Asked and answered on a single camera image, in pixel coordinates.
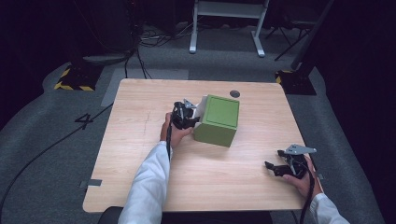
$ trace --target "black cable on floor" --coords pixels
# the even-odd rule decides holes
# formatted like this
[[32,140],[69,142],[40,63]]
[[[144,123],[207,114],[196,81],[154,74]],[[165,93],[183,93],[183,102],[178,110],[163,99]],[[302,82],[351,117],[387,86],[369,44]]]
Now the black cable on floor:
[[32,158],[29,162],[27,162],[23,168],[17,173],[17,175],[15,175],[15,177],[12,179],[11,183],[8,185],[5,194],[3,195],[3,198],[0,202],[0,224],[2,223],[2,215],[3,215],[3,207],[4,204],[6,202],[6,197],[9,193],[9,191],[11,190],[12,186],[14,185],[15,181],[17,181],[18,177],[20,177],[20,175],[26,170],[27,167],[29,167],[30,164],[32,164],[35,160],[37,160],[39,157],[41,157],[44,153],[46,153],[48,150],[52,149],[53,147],[55,147],[56,145],[60,144],[62,141],[64,141],[65,139],[67,139],[68,137],[70,137],[71,135],[73,135],[74,133],[78,132],[79,130],[83,129],[87,124],[89,124],[90,122],[93,122],[94,119],[96,119],[97,117],[99,117],[101,114],[103,114],[106,110],[108,110],[111,106],[113,106],[113,104],[108,105],[105,109],[103,109],[101,112],[99,112],[97,115],[93,116],[93,118],[85,121],[82,125],[80,125],[78,128],[76,128],[73,132],[71,132],[70,134],[68,134],[67,136],[61,138],[60,140],[58,140],[57,142],[55,142],[54,144],[50,145],[49,147],[45,148],[44,150],[42,150],[40,153],[38,153],[34,158]]

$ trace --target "white stand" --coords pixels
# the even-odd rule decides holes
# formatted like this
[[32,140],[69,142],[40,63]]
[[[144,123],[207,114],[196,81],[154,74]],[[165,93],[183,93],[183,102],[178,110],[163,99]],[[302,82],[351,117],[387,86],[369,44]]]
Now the white stand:
[[195,0],[193,26],[190,42],[190,53],[195,53],[197,48],[197,23],[198,15],[203,16],[221,16],[221,17],[237,17],[237,18],[251,18],[259,19],[256,31],[252,31],[254,44],[256,45],[257,53],[260,57],[264,57],[265,53],[262,49],[259,35],[262,29],[262,22],[264,21],[265,12],[267,11],[268,0],[263,5],[250,5],[239,3],[220,3],[220,2],[205,2]]

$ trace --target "black cable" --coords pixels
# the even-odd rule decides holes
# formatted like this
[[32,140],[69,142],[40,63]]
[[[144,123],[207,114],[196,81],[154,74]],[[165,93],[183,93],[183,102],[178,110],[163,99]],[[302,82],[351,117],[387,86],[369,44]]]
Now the black cable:
[[68,134],[67,136],[61,138],[60,140],[58,140],[57,142],[55,142],[54,144],[50,145],[49,147],[45,148],[44,150],[42,150],[40,153],[38,153],[34,158],[32,158],[29,162],[27,162],[23,168],[17,173],[17,175],[15,175],[15,177],[12,179],[11,183],[8,185],[5,194],[3,195],[3,198],[0,202],[0,224],[2,223],[2,215],[3,215],[3,207],[4,204],[6,202],[6,197],[9,193],[9,191],[11,190],[12,186],[14,185],[15,181],[17,181],[18,177],[20,177],[20,175],[23,173],[23,171],[26,170],[26,168],[32,164],[36,159],[38,159],[40,156],[42,156],[44,153],[46,153],[48,150],[52,149],[53,147],[55,147],[56,145],[60,144],[63,140],[67,139],[68,137],[70,137],[71,135],[73,135],[74,133],[78,132],[79,130],[83,129],[87,124],[89,124],[90,122],[93,122],[94,119],[96,119],[98,116],[100,116],[102,113],[104,113],[106,110],[108,110],[111,106],[113,106],[113,104],[108,105],[105,109],[103,109],[101,112],[99,112],[97,115],[93,116],[93,118],[86,120],[82,125],[80,125],[78,128],[76,128],[73,132],[71,132],[70,134]]
[[172,114],[171,114],[171,118],[169,120],[169,126],[168,126],[168,129],[166,130],[166,151],[168,152],[169,160],[171,160],[172,119],[173,119],[175,110],[176,110],[176,105],[174,105],[174,108],[173,108]]
[[146,70],[145,62],[143,62],[143,60],[140,58],[139,48],[136,48],[136,54],[137,54],[137,59],[140,62],[140,67],[142,68],[142,71],[143,71],[143,76],[145,76],[145,79],[148,79],[148,76],[149,76],[149,78],[152,79],[152,77],[149,74],[148,70]]
[[301,212],[301,216],[300,216],[300,224],[303,224],[303,223],[304,223],[304,218],[305,218],[306,210],[308,209],[309,204],[311,204],[312,195],[313,195],[313,193],[314,193],[315,179],[314,179],[314,177],[313,177],[311,171],[309,170],[309,168],[306,167],[306,165],[304,165],[304,164],[301,163],[301,162],[297,162],[297,161],[295,161],[295,162],[298,163],[298,164],[300,164],[300,165],[302,165],[302,166],[305,168],[305,170],[308,172],[308,174],[309,174],[309,190],[308,190],[308,195],[307,195],[307,197],[306,197],[306,201],[305,201],[305,204],[304,204],[303,210],[302,210],[302,212]]
[[90,26],[90,23],[88,22],[88,20],[85,18],[84,14],[82,13],[81,9],[79,8],[78,4],[76,3],[76,1],[73,1],[74,5],[76,6],[76,9],[78,10],[79,15],[81,16],[81,18],[84,20],[86,26],[88,27],[88,29],[90,30],[92,36],[94,37],[94,39],[96,39],[96,41],[105,49],[114,52],[114,53],[121,53],[124,54],[123,57],[121,58],[117,58],[117,59],[109,59],[109,60],[103,60],[103,61],[99,61],[99,62],[95,62],[95,61],[89,61],[89,60],[85,60],[87,63],[91,64],[91,65],[98,65],[98,66],[106,66],[106,65],[112,65],[112,64],[116,64],[116,63],[121,63],[124,61],[128,61],[132,55],[134,54],[134,49],[137,46],[137,41],[136,41],[136,37],[133,36],[133,44],[132,47],[128,50],[125,51],[118,51],[115,49],[112,49],[110,47],[108,47],[107,45],[105,45],[100,39],[99,37],[95,34],[95,32],[93,31],[93,29]]
[[296,224],[298,224],[298,219],[297,219],[297,216],[296,216],[296,214],[294,213],[294,211],[291,211],[291,214],[293,215],[294,222],[295,222]]

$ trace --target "wooden table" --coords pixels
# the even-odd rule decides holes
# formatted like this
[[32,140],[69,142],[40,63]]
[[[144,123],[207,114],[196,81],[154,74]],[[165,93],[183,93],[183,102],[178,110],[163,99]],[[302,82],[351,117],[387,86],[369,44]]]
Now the wooden table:
[[238,130],[231,147],[185,137],[174,150],[164,211],[301,209],[304,199],[263,164],[286,164],[278,149],[304,145],[280,85],[257,82],[124,79],[92,172],[83,208],[103,212],[124,206],[134,174],[160,139],[164,115],[184,98],[232,98],[240,92]]

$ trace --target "stand leg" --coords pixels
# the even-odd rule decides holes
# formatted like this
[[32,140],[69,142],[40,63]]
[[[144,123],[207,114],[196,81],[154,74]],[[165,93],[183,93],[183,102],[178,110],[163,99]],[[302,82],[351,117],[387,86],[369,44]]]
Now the stand leg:
[[267,11],[267,6],[264,4],[262,7],[262,14],[260,15],[259,22],[256,27],[256,31],[252,31],[251,35],[253,37],[254,45],[256,45],[257,53],[259,54],[259,57],[264,57],[264,49],[262,48],[262,42],[259,39],[260,36],[260,30],[262,29],[262,22],[264,21],[265,13]]
[[197,51],[197,35],[198,35],[197,23],[198,23],[198,0],[195,0],[192,34],[191,34],[191,42],[190,42],[190,53],[195,53]]

